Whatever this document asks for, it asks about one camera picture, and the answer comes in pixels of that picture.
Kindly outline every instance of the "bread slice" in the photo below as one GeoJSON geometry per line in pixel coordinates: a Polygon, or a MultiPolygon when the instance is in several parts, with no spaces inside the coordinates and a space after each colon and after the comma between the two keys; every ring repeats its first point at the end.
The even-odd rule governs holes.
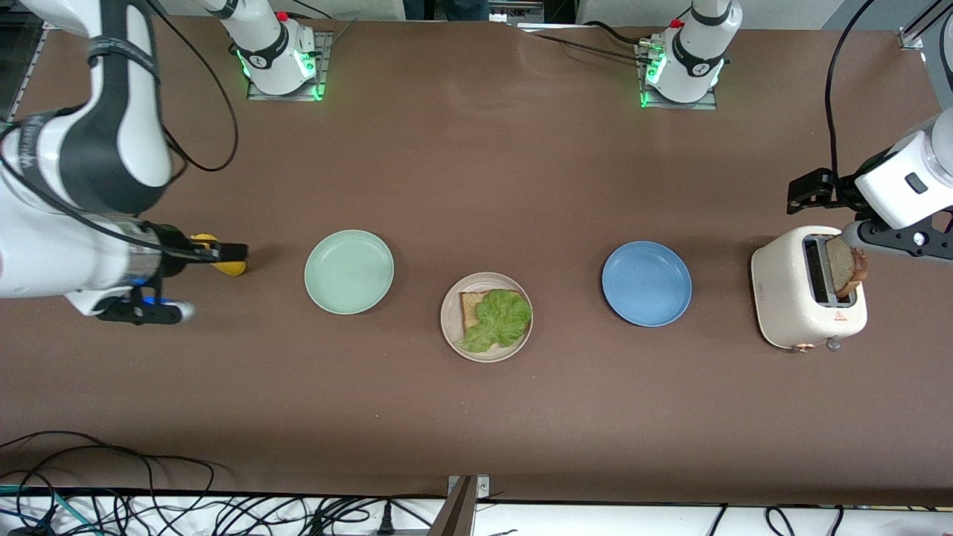
{"type": "Polygon", "coordinates": [[[486,292],[461,292],[460,293],[460,304],[463,306],[463,332],[473,326],[479,324],[479,319],[477,318],[477,306],[486,295],[490,294],[491,291],[486,292]]]}
{"type": "Polygon", "coordinates": [[[863,250],[843,243],[841,237],[827,240],[826,247],[834,294],[844,298],[867,278],[867,255],[863,250]]]}

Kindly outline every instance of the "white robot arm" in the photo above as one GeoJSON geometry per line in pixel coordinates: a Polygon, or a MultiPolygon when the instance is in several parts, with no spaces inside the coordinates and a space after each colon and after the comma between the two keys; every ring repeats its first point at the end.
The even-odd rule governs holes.
{"type": "Polygon", "coordinates": [[[141,0],[24,4],[91,39],[91,99],[0,137],[0,298],[65,295],[103,320],[186,320],[191,305],[162,299],[162,278],[189,262],[244,259],[247,247],[121,216],[152,207],[172,176],[149,11],[141,0]]]}
{"type": "Polygon", "coordinates": [[[245,73],[264,93],[292,93],[315,77],[314,31],[268,0],[195,0],[219,19],[238,47],[245,73]]]}
{"type": "Polygon", "coordinates": [[[857,220],[844,228],[849,245],[953,263],[953,235],[933,216],[953,207],[953,108],[867,159],[852,175],[820,168],[788,185],[787,213],[808,207],[848,207],[857,220]]]}
{"type": "Polygon", "coordinates": [[[694,0],[683,25],[651,37],[664,56],[646,82],[673,102],[687,104],[704,97],[718,83],[724,53],[742,16],[737,0],[694,0]]]}

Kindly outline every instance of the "tabletop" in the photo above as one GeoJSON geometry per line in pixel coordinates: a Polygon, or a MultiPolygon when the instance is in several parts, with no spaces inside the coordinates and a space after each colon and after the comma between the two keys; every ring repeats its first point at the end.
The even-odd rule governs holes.
{"type": "MultiPolygon", "coordinates": [[[[953,497],[948,267],[869,256],[869,322],[836,354],[782,352],[756,324],[751,254],[852,219],[784,212],[788,181],[829,162],[836,33],[739,32],[718,109],[689,112],[640,108],[626,60],[497,23],[355,22],[323,101],[247,101],[220,24],[173,20],[222,75],[240,149],[143,217],[250,244],[249,271],[168,279],[169,297],[197,307],[172,327],[83,318],[63,298],[0,302],[4,439],[82,430],[220,462],[214,486],[229,490],[435,493],[448,474],[482,473],[501,499],[953,497]],[[303,284],[312,248],[343,229],[377,234],[395,258],[388,295],[355,316],[321,310],[303,284]],[[604,261],[633,240],[669,246],[691,272],[671,325],[630,325],[602,296],[604,261]],[[439,326],[447,290],[480,271],[515,279],[535,312],[523,349],[494,364],[461,358],[439,326]]],[[[220,96],[155,25],[166,124],[220,161],[220,96]]],[[[558,35],[626,52],[598,29],[558,35]]],[[[20,116],[88,98],[85,47],[51,34],[20,116]]],[[[920,54],[889,32],[852,34],[833,102],[845,170],[939,111],[920,54]]],[[[8,449],[0,466],[66,444],[8,449]]],[[[145,485],[113,456],[58,467],[55,483],[145,485]]],[[[203,477],[175,465],[157,485],[203,477]]]]}

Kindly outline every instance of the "white toaster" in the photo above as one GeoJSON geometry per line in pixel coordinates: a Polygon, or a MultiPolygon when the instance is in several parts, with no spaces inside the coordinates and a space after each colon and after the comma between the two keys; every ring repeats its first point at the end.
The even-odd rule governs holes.
{"type": "Polygon", "coordinates": [[[799,227],[751,257],[758,325],[771,344],[804,352],[824,343],[837,350],[838,340],[867,324],[863,284],[843,299],[832,288],[824,243],[840,233],[820,225],[799,227]]]}

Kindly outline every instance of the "sandwich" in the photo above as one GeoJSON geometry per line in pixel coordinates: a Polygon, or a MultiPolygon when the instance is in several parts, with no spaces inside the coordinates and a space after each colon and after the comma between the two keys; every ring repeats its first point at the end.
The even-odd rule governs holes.
{"type": "Polygon", "coordinates": [[[464,335],[456,345],[476,354],[516,344],[533,319],[529,302],[512,290],[463,292],[460,305],[464,335]]]}

